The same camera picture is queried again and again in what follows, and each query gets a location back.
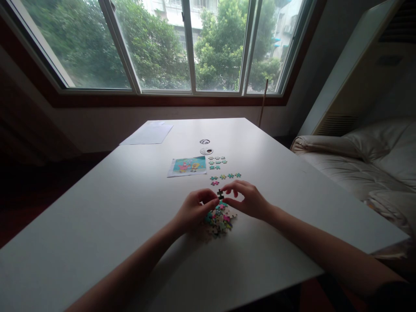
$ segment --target tree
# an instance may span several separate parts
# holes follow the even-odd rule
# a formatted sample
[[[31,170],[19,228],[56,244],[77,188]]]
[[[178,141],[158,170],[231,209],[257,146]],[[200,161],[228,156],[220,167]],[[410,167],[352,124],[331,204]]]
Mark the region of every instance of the tree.
[[[141,87],[190,89],[188,59],[174,27],[147,12],[141,2],[115,4]]]
[[[250,87],[264,90],[266,79],[277,81],[278,59],[265,59],[272,47],[274,0],[265,0],[260,12]],[[202,13],[201,37],[195,44],[195,72],[199,90],[237,90],[241,70],[248,0],[220,0],[218,16]]]
[[[77,87],[130,87],[97,0],[23,4]],[[187,59],[173,26],[141,2],[115,4],[141,86],[189,89]]]
[[[23,0],[77,87],[130,87],[95,0]]]
[[[130,87],[98,0],[22,2],[77,87]],[[141,87],[189,89],[188,60],[174,26],[140,0],[113,3]],[[250,73],[254,91],[279,74],[279,60],[265,57],[272,48],[274,11],[275,0],[264,0]],[[237,90],[247,12],[248,0],[220,0],[217,16],[203,11],[195,44],[197,89]]]

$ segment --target floor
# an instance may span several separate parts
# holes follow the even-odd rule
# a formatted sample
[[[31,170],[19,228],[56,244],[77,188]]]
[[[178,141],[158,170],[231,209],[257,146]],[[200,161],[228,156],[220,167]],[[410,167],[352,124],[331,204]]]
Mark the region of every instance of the floor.
[[[107,153],[79,159],[50,163],[44,167],[13,167],[1,170],[6,181],[0,199],[0,248],[94,168]],[[365,305],[346,292],[358,311]],[[335,311],[317,279],[311,279],[291,289],[263,298],[237,311],[276,310],[277,303],[290,311]]]

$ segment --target window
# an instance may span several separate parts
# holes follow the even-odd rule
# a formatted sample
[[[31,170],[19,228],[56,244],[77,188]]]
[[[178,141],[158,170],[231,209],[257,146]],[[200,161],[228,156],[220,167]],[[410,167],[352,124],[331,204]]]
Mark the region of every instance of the window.
[[[180,31],[179,36],[175,31],[184,27],[182,9],[159,6],[159,2],[163,4],[163,0],[151,1],[157,4],[152,12],[145,1],[113,0],[139,85],[142,89],[191,90],[188,56]]]
[[[14,1],[68,88],[130,88],[98,0]]]
[[[239,0],[191,14],[192,27],[201,29],[194,44],[196,90],[238,91],[247,14],[248,1]]]
[[[247,85],[248,93],[264,92],[266,79],[269,79],[267,92],[277,92],[303,2],[304,0],[278,1],[279,5],[276,6],[275,1],[263,1]],[[271,29],[276,32],[270,38],[268,34]]]
[[[6,0],[62,90],[282,97],[316,0]]]

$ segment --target patrick star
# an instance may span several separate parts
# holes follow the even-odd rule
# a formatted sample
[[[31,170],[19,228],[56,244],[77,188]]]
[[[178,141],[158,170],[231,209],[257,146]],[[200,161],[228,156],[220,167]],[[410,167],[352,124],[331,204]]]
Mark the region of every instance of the patrick star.
[[[183,166],[179,165],[179,172],[184,173],[189,168],[190,165],[187,165],[185,162],[183,163]]]

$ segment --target white sofa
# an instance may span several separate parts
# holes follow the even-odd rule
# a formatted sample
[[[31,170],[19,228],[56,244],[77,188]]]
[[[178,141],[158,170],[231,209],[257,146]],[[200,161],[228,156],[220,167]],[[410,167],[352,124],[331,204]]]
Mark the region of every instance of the white sofa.
[[[412,238],[376,257],[403,259],[413,252],[416,118],[383,120],[342,137],[299,136],[291,150]]]

